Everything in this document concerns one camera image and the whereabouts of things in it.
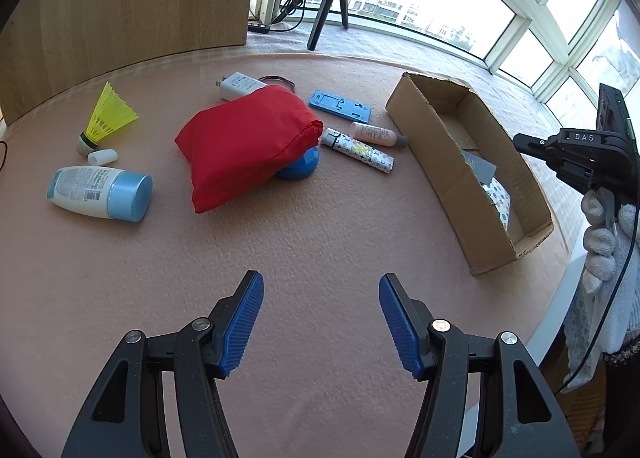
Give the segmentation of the right hand white glove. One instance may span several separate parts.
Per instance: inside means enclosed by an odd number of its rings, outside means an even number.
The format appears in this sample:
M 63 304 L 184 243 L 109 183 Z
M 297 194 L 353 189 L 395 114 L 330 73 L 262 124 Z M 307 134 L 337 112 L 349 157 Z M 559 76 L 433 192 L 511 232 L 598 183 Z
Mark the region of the right hand white glove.
M 626 204 L 612 227 L 606 207 L 593 191 L 582 197 L 589 227 L 582 244 L 587 256 L 582 289 L 592 303 L 592 319 L 605 319 L 598 338 L 602 352 L 614 354 L 639 337 L 639 226 L 636 207 Z

